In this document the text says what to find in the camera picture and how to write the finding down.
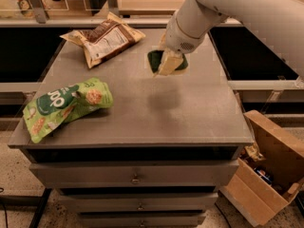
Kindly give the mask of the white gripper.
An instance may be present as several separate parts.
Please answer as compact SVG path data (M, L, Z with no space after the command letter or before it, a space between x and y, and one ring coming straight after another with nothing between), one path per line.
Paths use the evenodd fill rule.
M204 19L200 14L176 11L159 42L158 49L164 52L156 75L172 74L183 62L181 53L193 52L203 41L204 34Z

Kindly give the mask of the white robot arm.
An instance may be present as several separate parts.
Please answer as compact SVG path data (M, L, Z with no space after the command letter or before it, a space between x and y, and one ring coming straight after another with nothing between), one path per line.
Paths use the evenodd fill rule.
M157 73L167 76L227 18L239 21L299 76L304 76L304 3L297 0L185 0L161 38Z

